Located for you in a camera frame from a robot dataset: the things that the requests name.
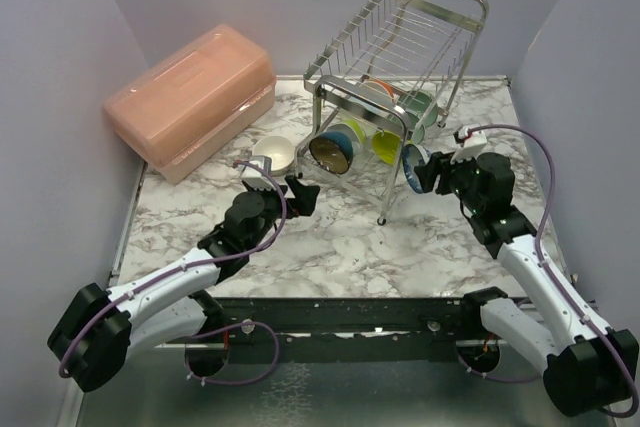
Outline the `white orange bowl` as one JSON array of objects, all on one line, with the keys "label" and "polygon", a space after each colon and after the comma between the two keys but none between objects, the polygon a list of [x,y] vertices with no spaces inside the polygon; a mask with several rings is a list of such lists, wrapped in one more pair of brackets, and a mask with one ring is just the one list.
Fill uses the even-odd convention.
[{"label": "white orange bowl", "polygon": [[377,79],[367,79],[362,82],[362,86],[369,88],[381,95],[386,95],[391,100],[395,99],[392,87],[383,81]]}]

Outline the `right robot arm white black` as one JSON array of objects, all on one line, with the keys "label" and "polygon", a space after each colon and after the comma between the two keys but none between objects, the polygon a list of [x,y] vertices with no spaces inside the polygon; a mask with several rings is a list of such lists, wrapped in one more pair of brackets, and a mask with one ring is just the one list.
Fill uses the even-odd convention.
[{"label": "right robot arm white black", "polygon": [[529,219],[512,203],[515,175],[497,153],[456,162],[435,152],[410,167],[422,193],[455,195],[478,242],[515,278],[542,320],[536,322],[498,288],[464,295],[459,314],[469,337],[492,333],[541,375],[554,406],[574,417],[623,400],[639,407],[639,344],[614,330],[562,275]]}]

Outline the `lime green white bowl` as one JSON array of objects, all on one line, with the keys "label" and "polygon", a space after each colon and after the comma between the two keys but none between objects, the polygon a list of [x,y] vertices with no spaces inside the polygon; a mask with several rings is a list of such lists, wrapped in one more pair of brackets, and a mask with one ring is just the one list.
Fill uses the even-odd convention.
[{"label": "lime green white bowl", "polygon": [[367,134],[358,122],[352,119],[348,119],[348,120],[344,120],[343,123],[349,126],[353,130],[353,132],[355,133],[355,135],[357,136],[361,144],[365,143]]}]

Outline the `blue white patterned bowl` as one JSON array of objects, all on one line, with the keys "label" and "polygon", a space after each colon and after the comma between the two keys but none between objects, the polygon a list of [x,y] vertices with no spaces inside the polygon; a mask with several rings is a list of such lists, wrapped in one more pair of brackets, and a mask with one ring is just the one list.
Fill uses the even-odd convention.
[{"label": "blue white patterned bowl", "polygon": [[419,144],[407,143],[402,150],[401,159],[405,179],[409,187],[417,194],[422,194],[420,180],[415,168],[425,166],[431,157],[431,151]]}]

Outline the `yellow-green bottom bowl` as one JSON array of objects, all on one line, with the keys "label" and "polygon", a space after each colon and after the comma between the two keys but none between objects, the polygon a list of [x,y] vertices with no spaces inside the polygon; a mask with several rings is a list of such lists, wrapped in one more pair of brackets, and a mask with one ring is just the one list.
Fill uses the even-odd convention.
[{"label": "yellow-green bottom bowl", "polygon": [[371,138],[371,147],[376,156],[384,163],[393,165],[401,138],[389,131],[377,131]]}]

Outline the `dark teal beige bowl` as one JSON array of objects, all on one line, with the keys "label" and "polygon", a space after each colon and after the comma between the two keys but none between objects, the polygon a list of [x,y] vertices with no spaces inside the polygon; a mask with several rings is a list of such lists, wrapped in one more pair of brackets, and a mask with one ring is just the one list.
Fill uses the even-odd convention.
[{"label": "dark teal beige bowl", "polygon": [[309,142],[309,151],[321,168],[338,175],[350,169],[354,157],[350,138],[336,131],[326,131],[315,136]]}]

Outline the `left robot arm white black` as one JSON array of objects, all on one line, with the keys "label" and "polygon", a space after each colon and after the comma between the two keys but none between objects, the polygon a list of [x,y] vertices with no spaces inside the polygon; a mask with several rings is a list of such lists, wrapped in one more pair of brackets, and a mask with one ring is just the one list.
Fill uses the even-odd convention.
[{"label": "left robot arm white black", "polygon": [[173,263],[110,289],[95,283],[81,288],[47,340],[60,377],[91,392],[136,353],[182,338],[223,338],[227,319],[208,288],[269,248],[285,221],[311,216],[319,193],[294,175],[267,189],[246,186],[223,221]]}]

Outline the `mint green brown-rimmed bowl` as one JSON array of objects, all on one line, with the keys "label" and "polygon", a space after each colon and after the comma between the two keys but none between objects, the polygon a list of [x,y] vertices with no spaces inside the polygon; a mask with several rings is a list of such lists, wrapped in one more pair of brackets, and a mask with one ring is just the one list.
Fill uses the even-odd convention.
[{"label": "mint green brown-rimmed bowl", "polygon": [[431,108],[433,102],[433,96],[422,90],[414,90],[408,93],[402,94],[398,98],[398,105],[417,117],[421,118],[426,112],[428,112],[428,118],[436,117],[438,115],[438,107]]}]

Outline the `stainless steel dish rack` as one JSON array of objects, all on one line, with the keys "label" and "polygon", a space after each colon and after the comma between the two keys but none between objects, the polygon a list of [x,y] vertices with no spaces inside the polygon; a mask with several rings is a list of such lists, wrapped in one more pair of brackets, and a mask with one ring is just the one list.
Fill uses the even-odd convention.
[{"label": "stainless steel dish rack", "polygon": [[[369,0],[309,64],[304,88],[312,96],[311,131],[296,148],[296,173],[312,171],[362,197],[385,225],[402,172],[401,151],[412,120],[444,127],[489,13],[488,0]],[[363,87],[367,79],[389,84],[391,100]],[[421,118],[397,103],[410,91],[433,96],[438,115]],[[339,120],[353,119],[401,138],[395,163],[376,159],[367,139],[350,169],[330,173],[313,160],[309,142]]]}]

